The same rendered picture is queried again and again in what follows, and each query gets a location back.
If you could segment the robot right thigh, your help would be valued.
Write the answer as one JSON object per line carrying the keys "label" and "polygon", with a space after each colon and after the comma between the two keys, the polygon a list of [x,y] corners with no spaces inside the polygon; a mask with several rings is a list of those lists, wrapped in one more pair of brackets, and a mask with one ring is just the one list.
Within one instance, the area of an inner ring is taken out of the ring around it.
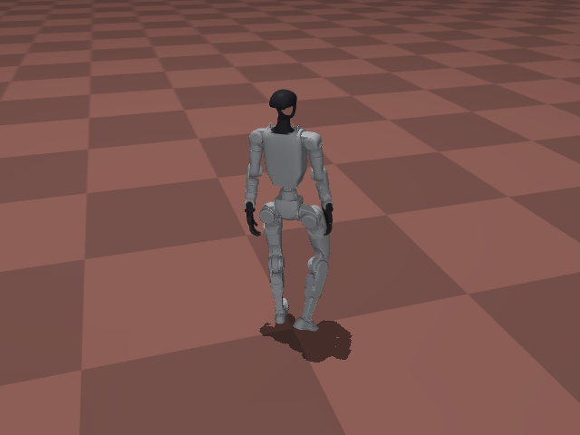
{"label": "robot right thigh", "polygon": [[299,217],[302,224],[308,228],[309,238],[314,249],[314,257],[308,261],[308,270],[314,274],[316,265],[319,261],[324,260],[328,265],[330,238],[326,233],[326,222],[324,213],[316,205],[307,206],[302,204],[299,208]]}

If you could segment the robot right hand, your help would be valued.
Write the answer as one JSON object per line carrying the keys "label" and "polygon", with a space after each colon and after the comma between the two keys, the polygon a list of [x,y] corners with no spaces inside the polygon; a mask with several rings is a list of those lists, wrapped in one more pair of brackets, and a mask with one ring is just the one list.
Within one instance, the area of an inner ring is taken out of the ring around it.
{"label": "robot right hand", "polygon": [[325,222],[326,222],[326,233],[324,234],[324,236],[328,235],[331,230],[332,230],[332,223],[333,223],[333,216],[332,216],[332,211],[333,211],[333,205],[332,203],[328,203],[325,206],[325,209],[322,207],[322,211],[324,212],[324,217],[325,217]]}

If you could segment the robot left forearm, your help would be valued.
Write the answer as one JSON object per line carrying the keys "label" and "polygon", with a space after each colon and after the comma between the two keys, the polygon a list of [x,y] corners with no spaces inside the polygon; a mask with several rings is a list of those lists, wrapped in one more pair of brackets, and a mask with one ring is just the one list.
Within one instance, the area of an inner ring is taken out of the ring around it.
{"label": "robot left forearm", "polygon": [[254,208],[256,205],[257,185],[259,183],[259,179],[257,179],[256,177],[249,176],[249,170],[250,170],[250,163],[247,166],[247,172],[246,172],[246,201],[244,203],[244,207],[246,208],[246,203],[248,201],[250,201],[253,203],[253,208]]}

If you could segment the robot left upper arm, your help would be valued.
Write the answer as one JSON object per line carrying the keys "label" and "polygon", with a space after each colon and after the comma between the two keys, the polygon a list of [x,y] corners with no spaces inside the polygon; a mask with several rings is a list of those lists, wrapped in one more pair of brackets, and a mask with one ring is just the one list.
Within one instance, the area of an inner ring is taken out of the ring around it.
{"label": "robot left upper arm", "polygon": [[262,135],[265,128],[259,128],[252,131],[249,135],[249,176],[259,177],[262,175],[263,165],[260,165],[263,152]]}

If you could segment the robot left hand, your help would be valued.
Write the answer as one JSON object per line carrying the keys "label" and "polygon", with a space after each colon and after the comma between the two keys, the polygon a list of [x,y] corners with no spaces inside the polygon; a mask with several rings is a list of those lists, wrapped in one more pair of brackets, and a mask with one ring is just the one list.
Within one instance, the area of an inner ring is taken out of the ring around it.
{"label": "robot left hand", "polygon": [[246,219],[247,219],[247,224],[249,225],[249,229],[251,234],[255,235],[255,236],[261,236],[259,231],[255,230],[254,225],[257,226],[257,223],[254,220],[254,216],[253,216],[253,212],[255,211],[255,208],[253,208],[253,203],[248,201],[246,203]]}

